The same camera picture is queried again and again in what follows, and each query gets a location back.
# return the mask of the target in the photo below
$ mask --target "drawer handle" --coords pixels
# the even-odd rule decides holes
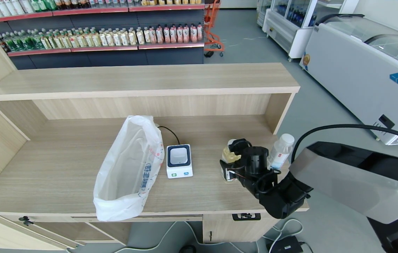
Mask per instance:
[[[19,218],[18,220],[22,221],[22,223],[24,223],[24,225],[29,226],[30,224],[35,224],[33,223],[33,221],[30,221],[28,216],[23,216],[21,218]]]
[[[259,221],[261,220],[261,215],[256,213],[255,215],[251,215],[250,213],[242,213],[241,218],[238,217],[236,213],[232,214],[231,217],[234,221]]]

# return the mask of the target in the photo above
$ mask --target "power adapter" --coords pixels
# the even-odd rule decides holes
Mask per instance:
[[[266,245],[268,250],[271,248],[271,245],[272,243]],[[297,237],[290,236],[277,241],[272,248],[271,253],[303,253],[303,250]]]

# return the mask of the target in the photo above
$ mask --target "refrigerator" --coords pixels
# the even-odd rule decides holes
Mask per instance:
[[[271,8],[272,0],[257,0],[256,11],[257,11],[257,21],[259,26],[263,26],[265,21],[266,10]]]
[[[262,30],[292,61],[302,57],[319,19],[329,14],[353,13],[357,4],[358,0],[272,0],[264,14]]]
[[[359,14],[328,16],[314,27],[300,65],[361,122],[398,131],[397,30]],[[398,144],[398,136],[372,132]]]

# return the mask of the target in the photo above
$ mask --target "wooden counter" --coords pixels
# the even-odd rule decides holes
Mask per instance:
[[[205,243],[258,240],[278,220],[222,178],[219,160],[233,138],[271,148],[299,88],[278,63],[11,71],[0,78],[0,227],[31,237],[14,246],[24,249],[126,245],[139,221],[202,221]],[[140,216],[99,222],[96,175],[129,115],[152,115],[190,144],[194,176],[167,179],[164,162]],[[175,144],[169,131],[162,137]],[[234,221],[241,213],[261,219]]]

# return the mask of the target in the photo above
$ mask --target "white bottle cap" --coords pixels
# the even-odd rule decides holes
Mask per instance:
[[[290,134],[282,134],[280,141],[284,142],[286,146],[292,146],[294,144],[294,136]]]

